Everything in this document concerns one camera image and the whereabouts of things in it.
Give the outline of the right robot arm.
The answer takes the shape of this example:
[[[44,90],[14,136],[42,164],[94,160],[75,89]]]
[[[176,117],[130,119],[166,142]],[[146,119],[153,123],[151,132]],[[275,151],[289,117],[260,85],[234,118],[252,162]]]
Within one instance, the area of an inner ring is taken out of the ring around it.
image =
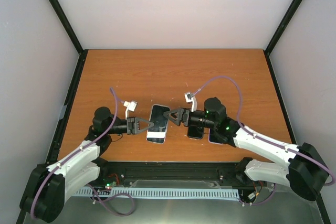
[[[164,117],[177,126],[209,129],[213,142],[254,152],[267,162],[247,158],[240,162],[238,174],[252,181],[280,184],[303,199],[317,200],[331,176],[317,149],[308,143],[289,144],[264,136],[230,118],[217,97],[208,98],[204,109],[178,108],[164,112]]]

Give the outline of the lavender phone case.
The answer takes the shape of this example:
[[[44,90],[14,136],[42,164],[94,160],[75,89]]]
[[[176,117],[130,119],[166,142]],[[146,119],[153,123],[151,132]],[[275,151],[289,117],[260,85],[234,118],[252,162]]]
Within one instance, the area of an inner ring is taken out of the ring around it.
[[[208,141],[213,144],[225,144],[220,134],[215,130],[210,129],[208,134]]]

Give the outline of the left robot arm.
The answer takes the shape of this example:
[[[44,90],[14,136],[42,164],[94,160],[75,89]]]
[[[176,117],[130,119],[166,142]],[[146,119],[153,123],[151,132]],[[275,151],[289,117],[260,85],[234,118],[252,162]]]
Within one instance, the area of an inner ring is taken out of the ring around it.
[[[53,222],[79,189],[94,180],[100,184],[108,180],[109,170],[101,155],[109,148],[112,134],[137,135],[153,125],[139,117],[120,119],[107,107],[96,109],[88,135],[75,150],[51,165],[37,165],[31,172],[20,209]]]

